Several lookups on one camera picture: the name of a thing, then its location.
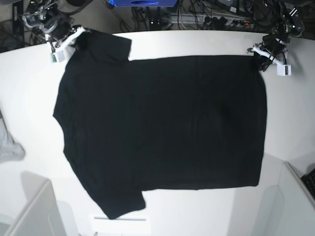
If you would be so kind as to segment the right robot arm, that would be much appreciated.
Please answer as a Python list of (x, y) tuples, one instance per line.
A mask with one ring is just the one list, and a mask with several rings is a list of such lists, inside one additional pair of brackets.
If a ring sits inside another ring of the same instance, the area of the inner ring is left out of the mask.
[(21, 18), (29, 29), (39, 30), (44, 34), (45, 42), (51, 49), (50, 60), (52, 63), (65, 60), (65, 50), (72, 47), (76, 39), (88, 32), (81, 25), (73, 25), (72, 16), (81, 12), (91, 3), (90, 0), (79, 2), (79, 7), (72, 12), (58, 9), (57, 0), (31, 0), (26, 12)]

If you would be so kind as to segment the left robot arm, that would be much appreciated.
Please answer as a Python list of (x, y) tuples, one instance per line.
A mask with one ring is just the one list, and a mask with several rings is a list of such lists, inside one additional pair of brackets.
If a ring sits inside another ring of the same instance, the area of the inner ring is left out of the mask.
[(279, 76), (291, 75), (291, 65), (287, 63), (287, 46), (292, 37), (301, 36), (305, 30), (298, 9), (292, 3), (284, 0), (263, 1), (272, 14), (272, 20), (269, 25), (260, 27), (266, 28), (269, 33), (263, 36), (262, 42), (247, 49), (253, 53), (259, 71), (264, 72), (274, 64)]

